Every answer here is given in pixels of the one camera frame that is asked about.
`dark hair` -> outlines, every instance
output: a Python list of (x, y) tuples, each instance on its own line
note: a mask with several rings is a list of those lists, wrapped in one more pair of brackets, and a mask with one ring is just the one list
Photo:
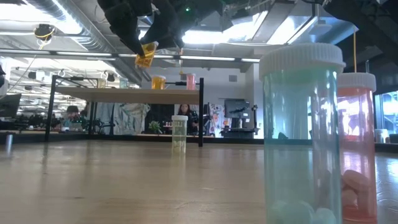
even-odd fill
[(188, 106), (187, 113), (184, 114), (182, 112), (182, 110), (181, 110), (182, 105), (180, 105), (180, 109), (178, 109), (178, 115), (190, 115), (191, 114), (191, 107), (189, 105), (187, 105), (187, 106)]

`white cap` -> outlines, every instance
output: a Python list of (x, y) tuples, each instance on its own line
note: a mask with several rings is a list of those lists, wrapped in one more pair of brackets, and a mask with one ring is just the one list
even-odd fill
[(188, 121), (188, 116), (182, 116), (182, 115), (174, 115), (172, 116), (173, 121)]
[(154, 75), (153, 78), (155, 78), (155, 77), (157, 77), (157, 78), (163, 78), (164, 80), (166, 79), (166, 77), (163, 76), (163, 75)]
[(337, 76), (337, 88), (369, 88), (376, 91), (376, 77), (369, 73), (342, 73)]
[(260, 60), (260, 78), (272, 72), (293, 70), (317, 65), (334, 65), (338, 74), (346, 64), (341, 49), (332, 44), (297, 44), (281, 47), (265, 54)]

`desk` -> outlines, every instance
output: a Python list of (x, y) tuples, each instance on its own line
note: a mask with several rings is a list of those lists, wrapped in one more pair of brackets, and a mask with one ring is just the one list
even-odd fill
[[(63, 78), (58, 75), (52, 76), (50, 102), (48, 114), (53, 112), (55, 92), (70, 95), (91, 102), (89, 135), (93, 134), (93, 116), (95, 102), (102, 103), (151, 103), (151, 104), (191, 104), (199, 105), (199, 136), (198, 145), (203, 146), (203, 92), (204, 78), (200, 78), (199, 90), (142, 90), (142, 89), (119, 89), (119, 88), (77, 88), (77, 87), (57, 87), (57, 80), (68, 80), (76, 83), (76, 77)], [(79, 77), (78, 81), (87, 78)], [(51, 116), (47, 119), (47, 129), (45, 130), (45, 141), (49, 141), (51, 127)]]

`clear plastic container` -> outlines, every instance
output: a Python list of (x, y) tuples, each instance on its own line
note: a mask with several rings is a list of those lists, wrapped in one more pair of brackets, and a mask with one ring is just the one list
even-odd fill
[(372, 94), (376, 77), (344, 73), (337, 80), (344, 223), (377, 223)]
[(175, 115), (173, 120), (173, 143), (172, 152), (174, 154), (185, 154), (187, 150), (187, 121), (188, 116)]
[(196, 75), (194, 73), (187, 74), (187, 90), (196, 90)]
[(120, 78), (119, 79), (119, 88), (129, 88), (129, 80), (127, 78)]
[(336, 77), (345, 64), (330, 44), (282, 47), (263, 56), (267, 224), (340, 224)]
[(162, 75), (156, 75), (152, 77), (152, 89), (153, 90), (164, 90), (166, 85), (166, 77)]

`wooden tabletop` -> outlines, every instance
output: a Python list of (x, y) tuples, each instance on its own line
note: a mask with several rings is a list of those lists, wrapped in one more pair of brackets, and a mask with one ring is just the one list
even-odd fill
[(199, 104), (198, 90), (57, 87), (56, 92), (102, 103)]

